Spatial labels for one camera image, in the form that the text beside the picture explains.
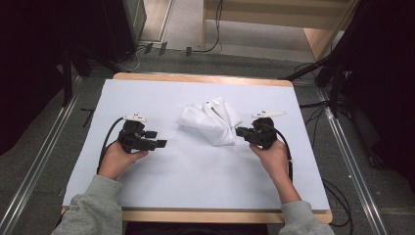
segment floor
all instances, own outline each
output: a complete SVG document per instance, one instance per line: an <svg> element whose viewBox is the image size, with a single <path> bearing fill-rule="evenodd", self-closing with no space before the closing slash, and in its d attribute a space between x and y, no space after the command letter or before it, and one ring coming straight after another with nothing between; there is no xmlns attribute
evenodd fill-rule
<svg viewBox="0 0 415 235"><path fill-rule="evenodd" d="M200 47L200 28L196 21L184 19L185 11L188 17L196 17L197 12L190 7L199 9L200 1L175 0L173 2L168 25L165 28L162 41L167 42L167 48L183 50L185 47ZM207 46L215 40L214 23L209 23ZM259 37L259 31L266 33ZM158 49L150 54L143 52L137 58L131 57L123 63L126 67L135 67L137 59L141 63L134 72L177 72L193 74L220 74L260 78L275 78L291 74L302 63L312 63L312 57L307 47L302 29L291 27L269 27L241 23L233 25L221 23L220 41L222 50L216 48L211 54L192 55L185 57L184 52L167 51L159 56ZM83 141L88 133L89 112L82 109L95 109L100 97L101 87L106 78L112 74L98 64L91 62L93 73L90 77L82 77L75 87L77 100L73 104L69 118L63 126L61 135L52 146L37 183L25 207L20 211L11 234L49 234L60 214L60 206L65 195L71 170L76 163ZM307 74L295 82L296 94L301 104L320 101L318 89L312 85L312 74ZM50 101L48 107L33 122L22 139L11 151L0 158L0 213L6 210L16 192L20 188L26 173L36 160L49 130L59 116L63 94L58 94ZM302 110L304 120L307 120L314 110ZM415 231L415 196L410 191L407 182L395 171L390 169L378 170L370 166L367 152L359 138L352 120L340 115L346 140L361 171L364 182L379 210L386 231L390 234L408 234ZM322 116L318 122L307 126L310 141L315 139L314 155L319 165L320 174L337 185L345 194L351 206L354 234L387 234L374 231L362 206L362 199L357 193L352 173L347 168L346 159L342 155L338 142L333 134L330 119ZM328 193L329 202L334 213L334 222L346 220L346 213L333 196ZM269 224L269 234L276 234L280 224ZM349 234L349 226L333 227L336 234Z"/></svg>

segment white cloth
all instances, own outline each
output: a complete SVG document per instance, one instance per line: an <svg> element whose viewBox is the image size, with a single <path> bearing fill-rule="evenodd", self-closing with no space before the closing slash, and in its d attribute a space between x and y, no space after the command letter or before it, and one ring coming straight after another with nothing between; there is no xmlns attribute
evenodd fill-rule
<svg viewBox="0 0 415 235"><path fill-rule="evenodd" d="M222 97L205 102L201 107L187 106L180 124L194 127L205 136L213 146L233 145L235 126L241 120Z"/></svg>

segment person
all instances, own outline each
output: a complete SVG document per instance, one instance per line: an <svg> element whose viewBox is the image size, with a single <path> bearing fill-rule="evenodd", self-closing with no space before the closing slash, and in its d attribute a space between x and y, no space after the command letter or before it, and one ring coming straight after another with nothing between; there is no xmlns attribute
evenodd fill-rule
<svg viewBox="0 0 415 235"><path fill-rule="evenodd" d="M288 174L287 149L281 141L262 150L250 144L274 182L280 196L285 226L279 235L334 234L332 228L315 218L311 205L303 201ZM126 154L118 142L108 147L100 170L83 195L76 195L52 232L58 234L122 234L122 212L116 195L122 185L116 180L127 168L148 155L147 151Z"/></svg>

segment gray sleeve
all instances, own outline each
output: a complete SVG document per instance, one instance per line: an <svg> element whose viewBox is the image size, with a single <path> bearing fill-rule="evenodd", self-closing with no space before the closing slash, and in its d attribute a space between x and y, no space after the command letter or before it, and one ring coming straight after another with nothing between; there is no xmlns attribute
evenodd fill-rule
<svg viewBox="0 0 415 235"><path fill-rule="evenodd" d="M311 205L305 201L292 202L282 207L285 226L279 235L294 234L335 234L329 224L315 218Z"/></svg>
<svg viewBox="0 0 415 235"><path fill-rule="evenodd" d="M122 211L116 202L121 188L122 184L95 175L85 194L72 198L52 234L121 234Z"/></svg>

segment wooden desk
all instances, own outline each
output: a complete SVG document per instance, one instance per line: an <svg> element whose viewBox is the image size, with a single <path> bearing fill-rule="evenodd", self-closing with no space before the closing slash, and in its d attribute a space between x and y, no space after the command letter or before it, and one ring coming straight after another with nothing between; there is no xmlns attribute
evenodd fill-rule
<svg viewBox="0 0 415 235"><path fill-rule="evenodd" d="M173 75L173 74L144 74L117 73L114 79L177 81L177 82L207 82L225 84L268 85L292 87L290 81L251 79L222 76L202 75ZM317 219L332 221L331 211L316 211ZM210 222L210 223L283 223L280 211L232 211L232 210L124 210L123 220L126 221L160 221L160 222Z"/></svg>
<svg viewBox="0 0 415 235"><path fill-rule="evenodd" d="M204 0L202 45L206 20L215 20L219 0ZM347 27L358 0L225 0L222 21L303 27L316 60Z"/></svg>

